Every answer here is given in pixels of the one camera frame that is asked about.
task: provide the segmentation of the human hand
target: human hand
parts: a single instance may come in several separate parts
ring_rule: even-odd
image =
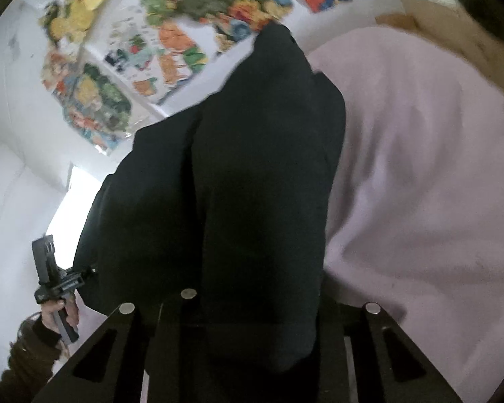
[[[49,300],[41,305],[41,321],[43,325],[56,333],[59,333],[58,326],[54,322],[52,312],[60,311],[66,308],[67,318],[66,321],[71,326],[78,325],[78,306],[75,300],[75,295],[71,294],[67,301],[64,300]]]

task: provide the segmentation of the brown sleeve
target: brown sleeve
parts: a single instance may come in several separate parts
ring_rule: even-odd
[[[30,403],[52,377],[52,366],[60,350],[47,346],[33,332],[33,321],[25,320],[17,340],[11,344],[9,369],[2,373],[0,396],[7,403]]]

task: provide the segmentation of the person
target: person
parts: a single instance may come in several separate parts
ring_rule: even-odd
[[[73,264],[98,266],[85,304],[109,315],[132,302],[150,324],[165,298],[196,289],[209,359],[231,377],[222,394],[299,398],[299,386],[263,385],[290,383],[316,346],[344,127],[340,91],[286,27],[267,25],[218,93],[139,130],[103,182]]]
[[[0,380],[0,403],[28,403],[52,377],[52,367],[62,354],[60,334],[52,313],[65,308],[67,322],[78,325],[78,307],[74,296],[67,301],[47,301],[41,313],[25,319],[17,339],[11,344],[9,368]]]

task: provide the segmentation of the white wall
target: white wall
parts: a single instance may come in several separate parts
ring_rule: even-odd
[[[0,146],[0,374],[20,322],[39,309],[31,243],[44,235],[62,198]]]
[[[45,0],[14,0],[0,17],[0,139],[57,189],[71,163],[99,180],[113,172],[130,143],[109,158],[71,130],[58,102],[41,84],[47,39],[38,18]]]

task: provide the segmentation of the black metal frame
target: black metal frame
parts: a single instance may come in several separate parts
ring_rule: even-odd
[[[356,308],[322,301],[317,396],[301,401],[350,402],[348,337],[359,403],[460,403],[444,377],[394,319],[378,305],[368,305]],[[190,385],[184,378],[191,373],[191,359],[183,355],[183,335],[191,329],[203,329],[201,323],[190,319],[199,310],[198,297],[185,300],[176,294],[168,298],[151,338],[138,309],[129,312],[133,308],[132,304],[117,308],[33,402],[140,401],[144,369],[149,374],[148,403],[196,401],[190,400],[184,389]],[[203,401],[217,401],[208,392],[202,395]]]

